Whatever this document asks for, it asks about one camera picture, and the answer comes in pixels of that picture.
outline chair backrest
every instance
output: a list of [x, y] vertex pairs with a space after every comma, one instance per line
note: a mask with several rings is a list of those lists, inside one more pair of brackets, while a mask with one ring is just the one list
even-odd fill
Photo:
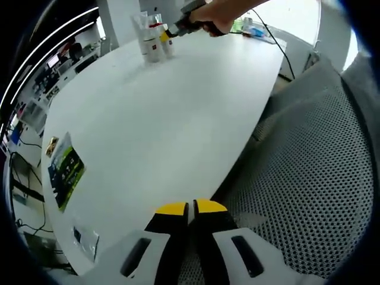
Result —
[[[331, 64], [316, 64], [275, 94], [249, 145], [221, 202], [289, 267], [329, 277], [364, 235], [375, 190], [365, 125]], [[202, 283], [195, 254], [180, 276], [188, 280]]]

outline monitor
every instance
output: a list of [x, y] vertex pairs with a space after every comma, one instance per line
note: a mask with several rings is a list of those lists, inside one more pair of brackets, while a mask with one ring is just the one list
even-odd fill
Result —
[[50, 58], [47, 62], [47, 65], [49, 68], [52, 68], [54, 65], [56, 65], [59, 62], [58, 54]]

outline hand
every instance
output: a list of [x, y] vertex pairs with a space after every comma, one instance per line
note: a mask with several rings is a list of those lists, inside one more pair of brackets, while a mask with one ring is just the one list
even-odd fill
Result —
[[[219, 17], [219, 10], [223, 8], [220, 2], [214, 0], [213, 2], [202, 6], [191, 12], [190, 22], [196, 21], [206, 22], [212, 21], [215, 26], [224, 34], [228, 34], [232, 28], [233, 20], [223, 20]], [[203, 29], [210, 34], [211, 37], [217, 37], [213, 34], [206, 24], [203, 25]]]

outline perforated mesh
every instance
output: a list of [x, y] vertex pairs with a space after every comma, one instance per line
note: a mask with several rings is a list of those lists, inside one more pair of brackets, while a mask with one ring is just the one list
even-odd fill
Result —
[[[341, 88], [326, 88], [269, 117], [254, 136], [261, 142], [223, 204], [238, 226], [280, 249], [288, 266], [327, 278], [372, 211], [371, 158], [349, 100]], [[191, 256], [181, 284], [202, 283]]]

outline oval table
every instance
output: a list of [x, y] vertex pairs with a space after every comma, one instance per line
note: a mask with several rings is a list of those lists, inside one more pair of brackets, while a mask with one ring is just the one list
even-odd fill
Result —
[[61, 212], [42, 155], [47, 213], [79, 275], [93, 263], [74, 244], [75, 219], [99, 234], [99, 256], [144, 229], [157, 207], [211, 198], [252, 134], [283, 60], [276, 45], [237, 34], [197, 32], [173, 46], [173, 59], [152, 65], [137, 41], [122, 46], [51, 104], [42, 149], [69, 132], [86, 167]]

